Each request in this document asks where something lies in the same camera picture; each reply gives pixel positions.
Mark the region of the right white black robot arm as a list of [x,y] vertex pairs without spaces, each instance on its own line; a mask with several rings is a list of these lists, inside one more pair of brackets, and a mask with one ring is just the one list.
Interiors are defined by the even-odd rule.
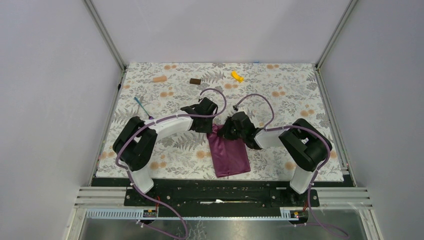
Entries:
[[246,113],[240,111],[226,119],[217,135],[226,140],[242,140],[246,147],[254,150],[284,147],[296,164],[286,193],[287,201],[293,206],[307,199],[307,189],[333,149],[330,141],[303,118],[292,125],[265,129],[256,127]]

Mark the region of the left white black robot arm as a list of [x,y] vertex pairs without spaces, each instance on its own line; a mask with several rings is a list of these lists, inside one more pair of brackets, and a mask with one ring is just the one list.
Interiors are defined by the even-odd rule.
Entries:
[[148,206],[155,200],[154,181],[148,170],[155,144],[187,131],[209,134],[217,115],[217,104],[204,97],[199,103],[184,106],[173,115],[146,121],[134,116],[128,120],[112,149],[117,154],[117,165],[129,172],[128,177],[138,188],[135,197],[142,205]]

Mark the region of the purple cloth napkin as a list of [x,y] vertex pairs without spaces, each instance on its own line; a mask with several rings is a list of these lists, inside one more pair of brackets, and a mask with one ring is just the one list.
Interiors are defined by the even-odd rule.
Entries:
[[212,125],[207,140],[214,172],[217,178],[244,174],[251,171],[245,143],[241,139],[228,140],[218,136],[222,125]]

